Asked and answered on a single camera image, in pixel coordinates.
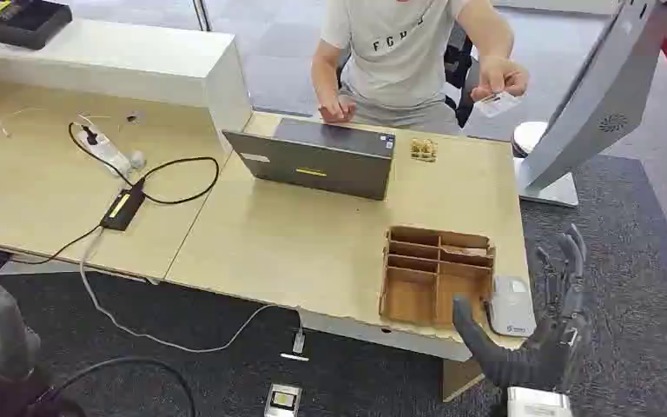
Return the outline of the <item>person's left hand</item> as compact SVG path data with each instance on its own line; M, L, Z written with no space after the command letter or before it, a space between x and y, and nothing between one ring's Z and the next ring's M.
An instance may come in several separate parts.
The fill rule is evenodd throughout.
M507 92L512 96L523 96L530 75L522 65L501 56L479 58L479 81L471 91L471 98L479 101L491 95Z

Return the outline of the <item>person's right hand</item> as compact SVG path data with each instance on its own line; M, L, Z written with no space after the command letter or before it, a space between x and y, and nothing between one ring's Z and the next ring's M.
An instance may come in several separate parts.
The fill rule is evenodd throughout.
M342 95L325 100L319 105L320 116L325 123L346 123L353 120L356 103L350 96Z

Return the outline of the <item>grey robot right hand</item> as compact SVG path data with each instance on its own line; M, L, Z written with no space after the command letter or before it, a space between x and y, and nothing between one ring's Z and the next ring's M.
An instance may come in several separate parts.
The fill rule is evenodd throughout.
M452 299L454 328L486 379L503 390L527 387L566 392L591 335L584 287L584 237L572 223L559 235L558 245L565 256L560 273L548 254L536 248L546 278L545 309L536 329L519 348L497 345L473 319L469 301L461 295Z

